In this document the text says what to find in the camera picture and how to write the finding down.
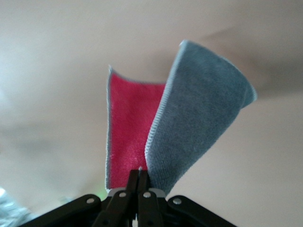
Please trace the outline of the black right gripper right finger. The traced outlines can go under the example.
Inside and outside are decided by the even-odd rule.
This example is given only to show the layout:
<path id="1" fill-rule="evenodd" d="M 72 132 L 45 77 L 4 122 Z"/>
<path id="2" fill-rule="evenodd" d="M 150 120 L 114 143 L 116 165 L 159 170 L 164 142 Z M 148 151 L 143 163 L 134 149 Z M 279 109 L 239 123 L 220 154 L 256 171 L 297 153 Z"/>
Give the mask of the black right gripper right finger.
<path id="1" fill-rule="evenodd" d="M 139 227 L 233 227 L 233 223 L 193 200 L 177 195 L 165 198 L 164 191 L 151 187 L 146 170 L 138 178 Z"/>

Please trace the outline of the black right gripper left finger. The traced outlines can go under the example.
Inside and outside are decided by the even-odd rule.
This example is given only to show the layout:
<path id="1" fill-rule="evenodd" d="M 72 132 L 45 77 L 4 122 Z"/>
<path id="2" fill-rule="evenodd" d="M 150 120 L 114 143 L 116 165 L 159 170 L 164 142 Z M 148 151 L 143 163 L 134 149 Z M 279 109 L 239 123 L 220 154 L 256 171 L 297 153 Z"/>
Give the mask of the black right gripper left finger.
<path id="1" fill-rule="evenodd" d="M 110 190 L 101 200 L 86 194 L 31 221 L 22 227 L 119 227 L 129 226 L 127 207 L 137 189 L 139 170 L 131 170 L 126 187 Z"/>

